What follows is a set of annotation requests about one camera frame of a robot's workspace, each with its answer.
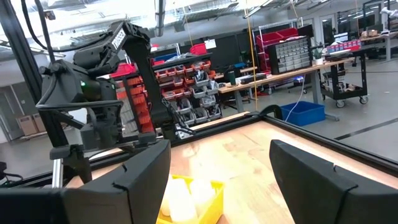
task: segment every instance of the white cable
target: white cable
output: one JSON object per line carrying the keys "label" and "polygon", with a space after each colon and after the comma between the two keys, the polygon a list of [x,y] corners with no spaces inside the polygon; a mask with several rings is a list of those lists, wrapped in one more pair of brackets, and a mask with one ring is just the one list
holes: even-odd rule
{"label": "white cable", "polygon": [[303,87],[302,87],[302,89],[301,89],[301,95],[300,95],[300,98],[298,98],[298,100],[297,100],[297,103],[294,105],[294,107],[290,110],[290,112],[289,112],[289,114],[287,115],[287,117],[286,117],[286,120],[285,120],[285,122],[287,122],[287,120],[288,120],[288,118],[289,118],[289,116],[290,116],[290,114],[292,113],[292,111],[294,110],[294,108],[296,108],[296,106],[299,104],[299,102],[300,102],[300,100],[301,100],[301,97],[303,96],[303,92],[304,92],[304,84],[305,84],[305,74],[304,74],[304,78],[303,78]]}

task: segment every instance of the plywood tabletop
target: plywood tabletop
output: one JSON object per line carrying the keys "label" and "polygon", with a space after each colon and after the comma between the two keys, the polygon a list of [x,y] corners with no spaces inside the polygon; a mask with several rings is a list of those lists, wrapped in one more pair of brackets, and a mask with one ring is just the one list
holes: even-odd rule
{"label": "plywood tabletop", "polygon": [[224,214],[218,223],[293,223],[272,171],[272,139],[398,189],[397,178],[263,121],[174,147],[170,173],[225,183]]}
{"label": "plywood tabletop", "polygon": [[266,78],[266,79],[263,79],[263,80],[258,80],[258,81],[247,83],[247,84],[239,84],[239,85],[236,85],[236,86],[231,86],[230,83],[227,83],[225,87],[221,87],[221,88],[218,89],[218,93],[228,93],[228,92],[236,91],[236,90],[245,90],[245,89],[254,87],[255,84],[256,85],[265,85],[265,84],[269,84],[269,83],[274,83],[274,82],[277,82],[277,81],[281,81],[281,80],[293,78],[293,77],[296,77],[296,76],[299,76],[299,75],[303,75],[303,74],[306,74],[306,73],[310,73],[310,72],[313,72],[313,71],[318,70],[318,69],[327,68],[327,67],[330,67],[332,65],[338,65],[340,63],[350,62],[352,60],[353,60],[353,58],[347,58],[347,59],[339,60],[339,61],[336,61],[336,62],[326,62],[323,65],[315,65],[315,66],[312,66],[310,68],[303,68],[303,69],[300,69],[300,70],[283,73],[281,75],[273,75],[273,76],[271,76],[269,78]]}

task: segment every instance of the rolling cart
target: rolling cart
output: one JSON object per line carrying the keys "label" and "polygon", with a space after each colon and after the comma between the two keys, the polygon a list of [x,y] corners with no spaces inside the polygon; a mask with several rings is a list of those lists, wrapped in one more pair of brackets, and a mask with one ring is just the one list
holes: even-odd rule
{"label": "rolling cart", "polygon": [[368,84],[366,81],[366,58],[365,50],[357,50],[348,54],[337,55],[334,57],[327,57],[327,60],[341,60],[348,57],[359,57],[361,62],[361,77],[362,86],[354,86],[346,82],[339,80],[339,77],[345,75],[344,64],[334,65],[330,67],[330,75],[328,76],[331,85],[326,85],[326,82],[321,84],[321,93],[323,100],[326,96],[336,100],[336,107],[343,108],[346,103],[345,100],[349,98],[358,97],[359,102],[363,105],[368,103]]}

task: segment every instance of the white object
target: white object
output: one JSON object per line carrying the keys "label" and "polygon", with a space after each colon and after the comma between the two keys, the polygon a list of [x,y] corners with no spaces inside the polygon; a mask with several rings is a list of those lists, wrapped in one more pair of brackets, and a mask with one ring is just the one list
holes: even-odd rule
{"label": "white object", "polygon": [[351,49],[339,50],[339,51],[337,51],[337,52],[332,52],[332,53],[330,53],[329,55],[339,55],[339,54],[347,53],[347,52],[349,52],[349,51],[351,51]]}
{"label": "white object", "polygon": [[211,183],[205,180],[194,180],[190,184],[191,195],[195,202],[197,214],[201,215],[213,201],[216,192]]}
{"label": "white object", "polygon": [[323,65],[323,58],[315,59],[315,65]]}
{"label": "white object", "polygon": [[166,189],[164,190],[163,201],[160,205],[160,211],[165,216],[170,216],[170,207],[169,207],[169,189],[170,183],[173,180],[173,177],[169,175],[169,180],[167,181]]}
{"label": "white object", "polygon": [[197,222],[198,215],[183,179],[174,179],[169,188],[170,217],[173,223],[193,224]]}
{"label": "white object", "polygon": [[[346,76],[339,76],[338,77],[338,86],[341,92],[346,91]],[[326,85],[329,88],[329,91],[333,92],[333,82],[331,81],[331,77],[328,77],[328,80],[326,81]]]}
{"label": "white object", "polygon": [[213,49],[217,47],[215,39],[205,40],[205,45],[206,49]]}

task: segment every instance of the black cart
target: black cart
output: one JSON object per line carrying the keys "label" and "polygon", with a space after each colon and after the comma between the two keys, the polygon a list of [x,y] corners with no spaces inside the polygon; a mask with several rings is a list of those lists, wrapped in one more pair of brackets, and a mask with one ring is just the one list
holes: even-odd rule
{"label": "black cart", "polygon": [[332,82],[332,90],[326,89],[325,85],[321,85],[321,93],[323,100],[326,99],[326,96],[336,100],[336,107],[343,108],[345,106],[345,100],[349,98],[359,97],[359,102],[363,105],[368,103],[369,99],[368,95],[368,84],[366,81],[366,58],[365,58],[365,50],[357,50],[355,52],[351,52],[349,54],[328,57],[327,60],[341,60],[349,57],[359,57],[361,61],[361,77],[362,77],[362,86],[350,86],[349,83],[345,83],[345,89],[349,89],[351,87],[352,91],[341,91],[341,83],[339,82],[339,76],[345,75],[344,64],[341,63],[339,65],[333,65],[330,67],[330,75]]}

